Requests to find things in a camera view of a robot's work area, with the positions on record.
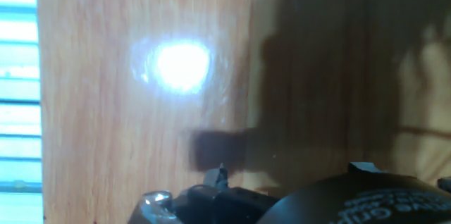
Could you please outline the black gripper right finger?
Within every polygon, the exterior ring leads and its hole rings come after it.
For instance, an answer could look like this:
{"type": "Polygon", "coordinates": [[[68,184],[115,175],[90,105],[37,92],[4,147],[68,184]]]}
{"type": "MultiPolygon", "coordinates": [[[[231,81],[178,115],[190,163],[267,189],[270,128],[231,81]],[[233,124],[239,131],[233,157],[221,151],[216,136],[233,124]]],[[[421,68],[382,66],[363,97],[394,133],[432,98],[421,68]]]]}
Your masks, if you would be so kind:
{"type": "Polygon", "coordinates": [[[382,173],[374,163],[370,162],[350,162],[347,165],[348,173],[382,173]]]}

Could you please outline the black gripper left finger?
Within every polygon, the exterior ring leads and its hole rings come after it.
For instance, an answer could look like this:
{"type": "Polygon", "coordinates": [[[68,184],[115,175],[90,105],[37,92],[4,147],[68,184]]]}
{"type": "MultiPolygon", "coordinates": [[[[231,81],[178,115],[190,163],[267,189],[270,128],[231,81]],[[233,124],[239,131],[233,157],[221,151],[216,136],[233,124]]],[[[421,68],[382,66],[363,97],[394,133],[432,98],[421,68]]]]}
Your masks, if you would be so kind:
{"type": "Polygon", "coordinates": [[[220,165],[205,173],[203,183],[177,197],[169,191],[143,194],[128,224],[255,224],[277,202],[275,197],[230,187],[228,171],[220,165]]]}

